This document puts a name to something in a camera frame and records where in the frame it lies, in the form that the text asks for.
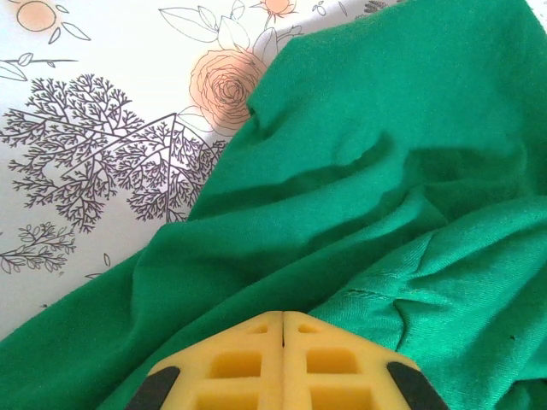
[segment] black rubber corner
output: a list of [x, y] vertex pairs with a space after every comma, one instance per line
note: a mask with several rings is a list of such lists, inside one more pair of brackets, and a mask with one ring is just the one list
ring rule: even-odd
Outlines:
[[180, 369], [175, 366], [151, 374], [140, 385], [125, 410], [160, 410], [179, 374]]
[[398, 361], [388, 363], [387, 370], [410, 410], [449, 410], [421, 372]]

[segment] yellow plastic object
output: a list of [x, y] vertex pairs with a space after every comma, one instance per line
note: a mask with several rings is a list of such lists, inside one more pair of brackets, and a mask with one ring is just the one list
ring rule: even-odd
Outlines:
[[422, 408], [447, 406], [412, 360], [304, 313], [268, 312], [157, 363], [126, 410]]

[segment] green cloth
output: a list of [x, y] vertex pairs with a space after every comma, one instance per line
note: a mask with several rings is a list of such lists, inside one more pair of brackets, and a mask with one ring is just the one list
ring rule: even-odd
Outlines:
[[187, 223], [0, 343], [0, 408], [121, 409], [268, 310], [417, 361], [453, 410], [547, 406], [547, 41], [416, 0], [291, 41]]

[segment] white printed fabric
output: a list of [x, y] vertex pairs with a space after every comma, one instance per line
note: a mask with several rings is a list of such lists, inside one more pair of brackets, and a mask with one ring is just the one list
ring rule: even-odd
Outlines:
[[0, 339], [186, 218], [291, 38], [400, 2], [0, 0]]

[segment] white background fabric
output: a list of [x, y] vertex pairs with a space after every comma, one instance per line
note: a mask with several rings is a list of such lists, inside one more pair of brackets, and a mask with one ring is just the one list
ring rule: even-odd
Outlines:
[[397, 3], [0, 1], [0, 339], [185, 218], [291, 38]]

